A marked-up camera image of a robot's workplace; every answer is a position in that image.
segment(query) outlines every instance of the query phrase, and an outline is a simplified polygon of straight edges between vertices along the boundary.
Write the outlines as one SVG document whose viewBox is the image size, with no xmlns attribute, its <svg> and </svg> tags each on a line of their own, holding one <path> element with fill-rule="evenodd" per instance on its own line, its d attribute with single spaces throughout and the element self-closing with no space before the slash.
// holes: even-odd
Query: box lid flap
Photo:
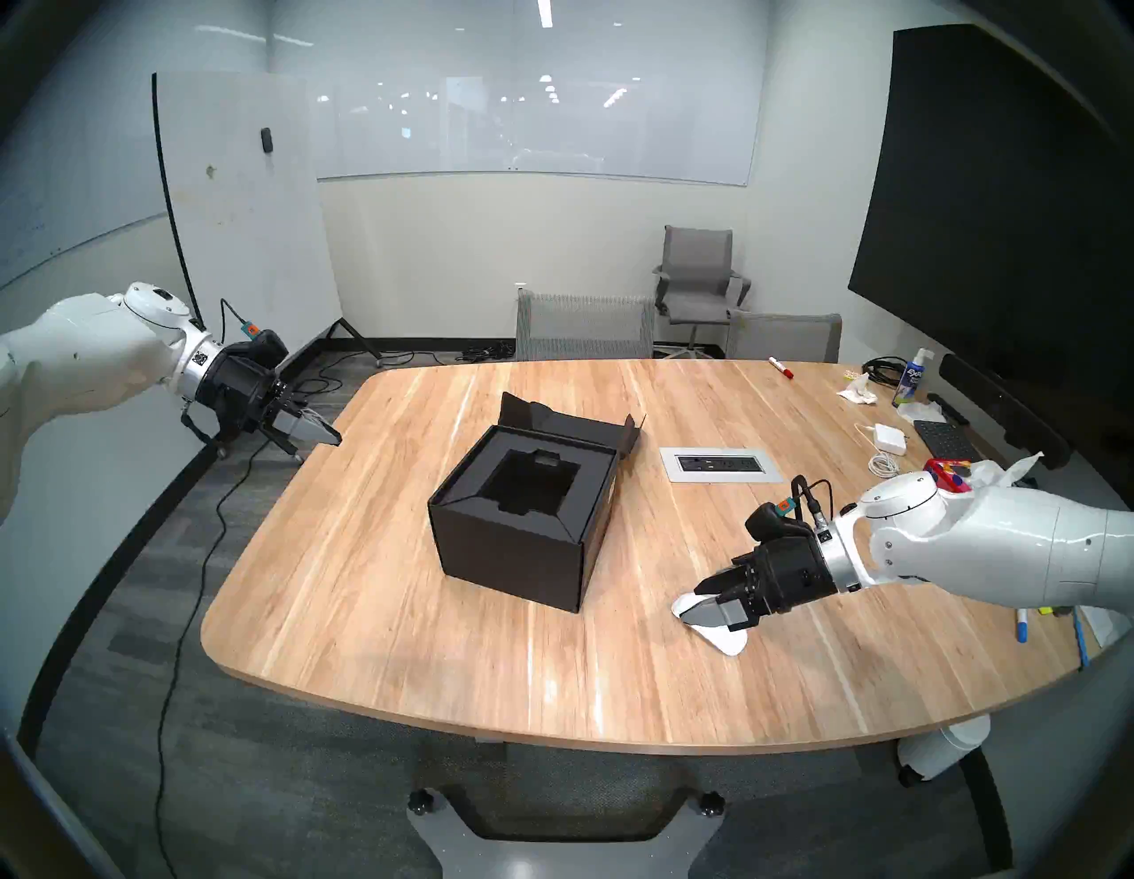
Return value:
<svg viewBox="0 0 1134 879">
<path fill-rule="evenodd" d="M 611 424 L 606 421 L 581 419 L 556 412 L 542 403 L 528 403 L 514 394 L 505 391 L 500 397 L 500 419 L 505 428 L 534 430 L 540 433 L 551 433 L 558 437 L 569 437 L 616 449 L 619 458 L 625 458 L 634 449 L 642 429 L 634 424 L 631 415 L 623 424 Z"/>
</svg>

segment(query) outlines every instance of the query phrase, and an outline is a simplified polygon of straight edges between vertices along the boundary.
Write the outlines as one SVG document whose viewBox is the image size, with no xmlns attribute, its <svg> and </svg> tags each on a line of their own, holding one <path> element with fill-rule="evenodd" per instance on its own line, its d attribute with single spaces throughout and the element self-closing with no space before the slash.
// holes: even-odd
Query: table edge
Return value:
<svg viewBox="0 0 1134 879">
<path fill-rule="evenodd" d="M 213 661 L 213 664 L 220 668 L 225 674 L 237 681 L 243 681 L 247 684 L 253 684 L 254 686 L 262 687 L 264 690 L 270 690 L 273 693 L 280 693 L 281 695 L 290 696 L 299 702 L 307 702 L 311 704 L 320 705 L 322 708 L 331 708 L 338 711 L 346 711 L 352 715 L 361 715 L 363 717 L 372 717 L 376 720 L 384 720 L 387 722 L 401 724 L 403 726 L 415 727 L 417 729 L 430 729 L 435 733 L 450 733 L 452 735 L 462 735 L 475 738 L 485 738 L 490 741 L 499 742 L 513 742 L 516 744 L 525 745 L 541 745 L 544 747 L 566 747 L 574 751 L 602 751 L 609 753 L 623 753 L 623 754 L 654 754 L 654 755 L 672 755 L 672 757 L 743 757 L 746 754 L 787 754 L 787 753 L 798 753 L 804 751 L 827 751 L 835 747 L 853 747 L 856 745 L 868 745 L 875 742 L 890 742 L 898 738 L 905 738 L 906 736 L 917 735 L 920 733 L 930 733 L 934 729 L 941 729 L 942 727 L 950 726 L 953 724 L 958 724 L 963 720 L 970 720 L 974 717 L 981 717 L 982 715 L 991 715 L 1000 711 L 1010 705 L 1015 705 L 1019 702 L 1031 699 L 1057 684 L 1066 681 L 1072 675 L 1078 673 L 1080 669 L 1074 669 L 1053 678 L 1051 682 L 1043 684 L 1042 686 L 1030 690 L 1014 699 L 1005 700 L 1004 702 L 998 702 L 995 705 L 988 705 L 982 709 L 974 709 L 964 715 L 957 715 L 953 718 L 947 718 L 942 720 L 936 720 L 928 724 L 921 724 L 919 726 L 912 726 L 905 729 L 889 729 L 886 732 L 878 733 L 866 733 L 858 736 L 847 736 L 844 738 L 823 738 L 823 739 L 811 739 L 811 741 L 797 741 L 797 742 L 779 742 L 770 744 L 705 744 L 705 743 L 682 743 L 682 742 L 623 742 L 611 738 L 562 738 L 560 736 L 543 735 L 539 733 L 524 733 L 516 729 L 497 729 L 492 727 L 473 727 L 464 724 L 450 722 L 447 720 L 440 720 L 434 717 L 425 717 L 417 715 L 399 715 L 392 711 L 382 711 L 376 708 L 371 708 L 369 705 L 361 705 L 354 702 L 341 702 L 337 699 L 331 699 L 329 696 L 319 695 L 318 693 L 311 693 L 305 690 L 297 690 L 295 687 L 289 687 L 279 684 L 274 681 L 268 678 L 257 677 L 245 671 L 226 666 L 222 662 L 218 662 L 217 659 L 209 653 L 208 648 L 205 648 L 205 656 Z"/>
</svg>

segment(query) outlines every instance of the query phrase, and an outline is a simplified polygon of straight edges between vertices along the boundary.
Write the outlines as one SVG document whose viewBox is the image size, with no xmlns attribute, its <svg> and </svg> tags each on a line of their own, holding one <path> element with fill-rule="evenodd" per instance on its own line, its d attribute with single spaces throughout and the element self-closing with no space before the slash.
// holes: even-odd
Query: red toy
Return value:
<svg viewBox="0 0 1134 879">
<path fill-rule="evenodd" d="M 930 458 L 925 462 L 925 470 L 942 491 L 951 491 L 954 495 L 963 495 L 972 491 L 973 488 L 965 480 L 972 475 L 973 463 L 971 460 L 957 460 L 955 458 Z"/>
</svg>

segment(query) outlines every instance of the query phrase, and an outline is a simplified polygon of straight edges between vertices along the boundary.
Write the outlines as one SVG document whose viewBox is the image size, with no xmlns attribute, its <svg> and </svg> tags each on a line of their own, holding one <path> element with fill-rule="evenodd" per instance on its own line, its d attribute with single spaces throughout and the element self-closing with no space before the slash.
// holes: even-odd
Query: black monitor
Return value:
<svg viewBox="0 0 1134 879">
<path fill-rule="evenodd" d="M 978 27 L 894 35 L 849 287 L 949 347 L 1134 506 L 1134 161 Z"/>
</svg>

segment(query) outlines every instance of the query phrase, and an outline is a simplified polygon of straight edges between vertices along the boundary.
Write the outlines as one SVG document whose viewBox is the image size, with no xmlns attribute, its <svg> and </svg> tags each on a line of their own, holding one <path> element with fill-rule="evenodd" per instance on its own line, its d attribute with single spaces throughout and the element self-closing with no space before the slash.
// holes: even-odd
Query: wooden table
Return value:
<svg viewBox="0 0 1134 879">
<path fill-rule="evenodd" d="M 836 508 L 879 480 L 854 429 L 905 429 L 883 399 L 837 397 L 845 366 L 575 361 L 370 379 L 293 479 L 202 625 L 226 671 L 414 726 L 645 753 L 795 751 L 894 738 L 1023 699 L 1078 667 L 1069 618 L 1031 618 L 934 585 L 887 585 L 767 617 L 728 658 L 670 615 L 752 548 L 744 519 L 787 484 L 671 484 L 660 446 L 758 447 L 829 477 Z M 425 502 L 494 423 L 500 394 L 586 417 L 648 416 L 581 614 L 447 577 Z M 821 496 L 826 505 L 826 493 Z"/>
</svg>

